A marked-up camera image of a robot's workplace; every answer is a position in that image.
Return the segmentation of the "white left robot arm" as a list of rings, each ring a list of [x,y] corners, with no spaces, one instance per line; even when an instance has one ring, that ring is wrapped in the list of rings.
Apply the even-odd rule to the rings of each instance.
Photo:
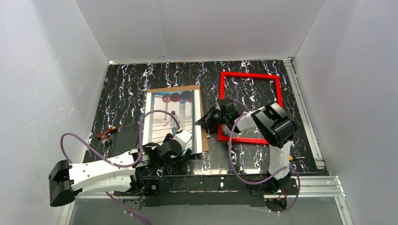
[[[190,138],[167,136],[162,144],[147,143],[142,149],[85,164],[59,161],[50,174],[50,206],[67,205],[77,198],[103,192],[156,195],[158,182],[145,181],[141,172],[161,163],[184,163],[192,153]]]

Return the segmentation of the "yellow handled screwdriver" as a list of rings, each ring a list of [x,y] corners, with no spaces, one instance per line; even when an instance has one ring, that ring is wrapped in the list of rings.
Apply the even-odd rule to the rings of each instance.
[[[305,157],[289,157],[290,161],[305,159]]]

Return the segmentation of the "red picture frame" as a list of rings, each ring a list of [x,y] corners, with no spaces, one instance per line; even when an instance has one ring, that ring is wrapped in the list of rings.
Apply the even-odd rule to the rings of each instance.
[[[265,80],[273,80],[276,86],[276,99],[277,103],[280,106],[283,106],[283,98],[282,91],[280,87],[280,80],[278,75],[270,75],[270,74],[248,74],[248,73],[237,73],[237,72],[221,72],[220,77],[220,93],[219,98],[225,98],[225,81],[227,77],[235,77],[235,78],[250,78],[250,79],[265,79]],[[247,137],[232,137],[232,143],[241,143],[241,144],[264,144],[267,145],[268,142],[265,139],[259,138],[247,138]]]

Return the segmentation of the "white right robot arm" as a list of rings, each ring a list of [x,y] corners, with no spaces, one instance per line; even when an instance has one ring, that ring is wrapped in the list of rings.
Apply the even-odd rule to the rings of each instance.
[[[290,148],[298,126],[294,119],[278,103],[266,105],[256,110],[239,113],[235,99],[224,98],[211,107],[196,125],[210,133],[217,131],[219,125],[226,125],[231,133],[241,133],[257,128],[269,144],[268,176],[261,181],[246,181],[234,169],[239,180],[248,185],[259,185],[273,182],[278,185],[286,183],[291,177]]]

